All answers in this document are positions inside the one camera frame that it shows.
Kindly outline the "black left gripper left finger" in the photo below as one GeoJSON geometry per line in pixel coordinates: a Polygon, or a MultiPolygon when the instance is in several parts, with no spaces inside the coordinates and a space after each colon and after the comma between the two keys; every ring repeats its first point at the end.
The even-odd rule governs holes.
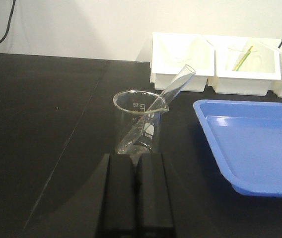
{"type": "Polygon", "coordinates": [[[135,168],[128,155],[104,154],[106,167],[96,237],[135,238],[137,235],[135,168]]]}

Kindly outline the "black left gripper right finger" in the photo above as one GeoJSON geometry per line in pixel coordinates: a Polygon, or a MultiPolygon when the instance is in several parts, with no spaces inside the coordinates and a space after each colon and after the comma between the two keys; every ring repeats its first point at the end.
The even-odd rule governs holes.
{"type": "Polygon", "coordinates": [[[137,166],[137,221],[140,238],[175,236],[161,154],[142,154],[137,166]]]}

